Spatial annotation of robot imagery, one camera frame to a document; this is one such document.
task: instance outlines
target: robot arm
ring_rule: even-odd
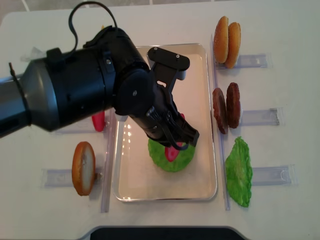
[[[69,18],[76,37],[71,52],[47,51],[46,58],[30,62],[19,80],[11,67],[14,81],[0,85],[0,137],[31,124],[54,131],[113,107],[166,147],[195,146],[199,133],[181,117],[172,96],[176,79],[184,79],[189,59],[155,47],[148,52],[153,63],[149,69],[116,24],[76,51],[78,38],[71,19],[85,3],[90,2],[80,3]]]

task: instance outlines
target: food item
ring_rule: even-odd
[[[220,88],[213,91],[214,118],[222,134],[228,133],[227,108],[224,93]]]
[[[181,116],[183,117],[183,119],[185,119],[185,115],[183,113],[181,113]],[[177,142],[176,143],[179,147],[181,147],[183,145],[182,142]],[[178,154],[179,154],[179,150],[175,149],[173,146],[171,147],[165,147],[164,148],[164,155],[165,155],[165,158],[168,159],[169,162],[173,162]]]
[[[72,162],[72,183],[80,196],[90,194],[95,181],[95,152],[87,141],[79,142],[74,150]]]
[[[239,55],[239,49],[240,49],[240,43],[241,43],[241,28],[240,24],[237,22],[233,22],[228,27],[228,56],[226,58],[226,61],[224,65],[228,69],[232,69],[237,60]]]
[[[228,57],[228,23],[229,19],[223,16],[216,25],[213,38],[213,52],[215,60],[223,64]]]
[[[253,176],[248,144],[239,136],[225,161],[226,187],[230,197],[242,207],[248,207]]]
[[[189,145],[186,150],[179,151],[174,161],[168,161],[165,156],[165,146],[156,141],[149,139],[148,150],[150,157],[158,167],[167,172],[178,172],[184,169],[191,162],[196,148]]]
[[[99,112],[99,113],[93,115],[91,118],[92,118],[94,129],[97,132],[102,132],[105,129],[105,125],[106,125],[105,111]]]
[[[229,127],[236,129],[241,117],[241,105],[239,87],[235,82],[230,83],[226,91],[226,115]]]

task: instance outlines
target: green lettuce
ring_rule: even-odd
[[[253,176],[248,144],[239,136],[225,161],[226,187],[230,197],[242,207],[248,207]]]

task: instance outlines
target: white tabletop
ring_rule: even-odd
[[[208,54],[211,91],[211,34],[223,15],[230,22],[239,22],[241,53],[267,51],[272,56],[289,130],[284,139],[277,139],[286,147],[284,155],[255,163],[257,167],[295,164],[298,186],[254,187],[248,209],[231,201],[231,210],[225,211],[220,155],[216,151],[218,190],[211,201],[124,204],[111,195],[109,212],[100,213],[101,195],[79,197],[73,188],[42,189],[40,177],[42,168],[69,169],[80,141],[104,149],[103,136],[54,137],[37,127],[26,127],[0,139],[0,239],[78,239],[101,226],[227,226],[249,239],[320,239],[319,9],[319,1],[302,0],[111,8],[118,26],[137,46],[202,44]],[[20,57],[32,47],[69,51],[74,44],[67,24],[69,13],[9,14],[0,27],[0,77],[9,75],[8,62],[17,73],[23,72],[27,64]],[[73,22],[81,46],[111,19],[102,9],[85,8],[75,14]],[[216,126],[214,141],[217,148]]]

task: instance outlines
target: red object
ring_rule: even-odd
[[[94,129],[97,132],[102,132],[105,129],[105,125],[106,125],[105,111],[99,112],[99,113],[93,115],[91,118],[92,118]]]
[[[182,146],[182,142],[178,142],[177,145],[178,146]],[[165,158],[169,161],[169,162],[173,162],[179,155],[179,150],[175,149],[173,146],[171,147],[165,147],[164,148],[164,155],[165,155]]]

